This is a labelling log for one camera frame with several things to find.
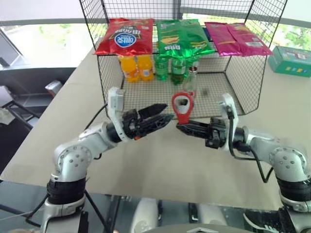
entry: chip bag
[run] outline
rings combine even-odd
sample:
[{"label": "chip bag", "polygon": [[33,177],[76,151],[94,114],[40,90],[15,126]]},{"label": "chip bag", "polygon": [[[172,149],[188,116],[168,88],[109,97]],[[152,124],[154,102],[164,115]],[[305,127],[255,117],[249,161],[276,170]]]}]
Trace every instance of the chip bag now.
[{"label": "chip bag", "polygon": [[229,32],[226,23],[206,22],[205,26],[220,56],[242,56],[240,45]]},{"label": "chip bag", "polygon": [[156,26],[160,57],[188,59],[215,52],[197,19],[164,20]]},{"label": "chip bag", "polygon": [[243,56],[271,55],[271,50],[251,32],[244,23],[227,24],[228,30],[239,43]]},{"label": "chip bag", "polygon": [[95,54],[123,56],[151,54],[153,23],[152,18],[140,20],[111,19],[107,32]]}]

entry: green chip bag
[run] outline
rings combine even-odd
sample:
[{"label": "green chip bag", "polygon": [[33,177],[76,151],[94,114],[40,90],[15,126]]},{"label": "green chip bag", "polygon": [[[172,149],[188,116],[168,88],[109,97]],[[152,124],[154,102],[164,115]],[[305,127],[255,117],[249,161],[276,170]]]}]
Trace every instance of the green chip bag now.
[{"label": "green chip bag", "polygon": [[215,52],[197,19],[163,20],[156,26],[160,57],[189,59]]}]

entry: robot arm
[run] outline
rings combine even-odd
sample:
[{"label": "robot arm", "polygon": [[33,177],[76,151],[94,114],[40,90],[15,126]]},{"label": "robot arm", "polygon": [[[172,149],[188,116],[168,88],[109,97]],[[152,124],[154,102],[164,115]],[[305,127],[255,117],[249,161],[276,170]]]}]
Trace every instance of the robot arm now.
[{"label": "robot arm", "polygon": [[55,171],[47,184],[43,222],[40,232],[78,232],[85,204],[86,173],[93,159],[117,143],[137,140],[166,126],[173,115],[161,114],[166,104],[123,112],[124,92],[111,88],[108,114],[104,122],[84,130],[78,138],[60,145],[54,153]]},{"label": "robot arm", "polygon": [[[284,206],[295,212],[311,212],[311,171],[305,149],[289,139],[237,127],[234,101],[228,94],[223,95],[220,109],[223,119],[212,117],[209,124],[190,121],[176,127],[187,135],[205,139],[207,147],[230,151],[236,159],[256,160],[257,156],[270,164]],[[233,149],[249,157],[235,156]]]}]

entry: green box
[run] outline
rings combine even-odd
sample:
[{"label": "green box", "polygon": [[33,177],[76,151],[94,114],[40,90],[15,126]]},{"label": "green box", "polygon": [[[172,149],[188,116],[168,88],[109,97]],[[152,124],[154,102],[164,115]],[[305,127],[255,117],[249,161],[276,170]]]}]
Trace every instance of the green box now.
[{"label": "green box", "polygon": [[268,61],[276,73],[311,76],[311,51],[276,46]]}]

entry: red chip bag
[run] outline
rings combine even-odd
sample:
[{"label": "red chip bag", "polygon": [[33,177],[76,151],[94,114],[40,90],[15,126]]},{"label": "red chip bag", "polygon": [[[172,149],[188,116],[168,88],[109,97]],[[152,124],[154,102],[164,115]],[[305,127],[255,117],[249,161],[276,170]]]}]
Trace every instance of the red chip bag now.
[{"label": "red chip bag", "polygon": [[95,54],[123,56],[151,54],[153,23],[152,18],[139,20],[111,19],[108,30]]},{"label": "red chip bag", "polygon": [[240,45],[229,32],[226,23],[206,22],[205,26],[219,56],[242,56]]},{"label": "red chip bag", "polygon": [[271,55],[270,49],[244,23],[227,24],[228,30],[239,43],[243,56]]}]

